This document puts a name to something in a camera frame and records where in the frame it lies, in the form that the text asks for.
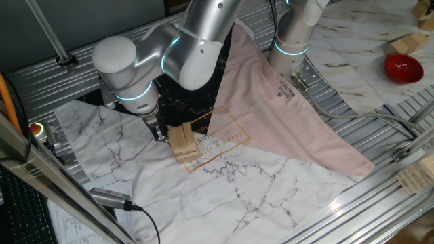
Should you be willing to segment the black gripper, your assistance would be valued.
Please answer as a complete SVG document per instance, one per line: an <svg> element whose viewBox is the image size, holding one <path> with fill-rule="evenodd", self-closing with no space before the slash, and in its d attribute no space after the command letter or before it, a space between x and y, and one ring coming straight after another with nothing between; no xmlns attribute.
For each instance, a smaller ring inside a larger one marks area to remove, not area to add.
<svg viewBox="0 0 434 244"><path fill-rule="evenodd" d="M144 122L150 131L155 132L155 139L159 142L167 142L168 128L163 125L163 119L160 115L150 115L144 118Z"/></svg>

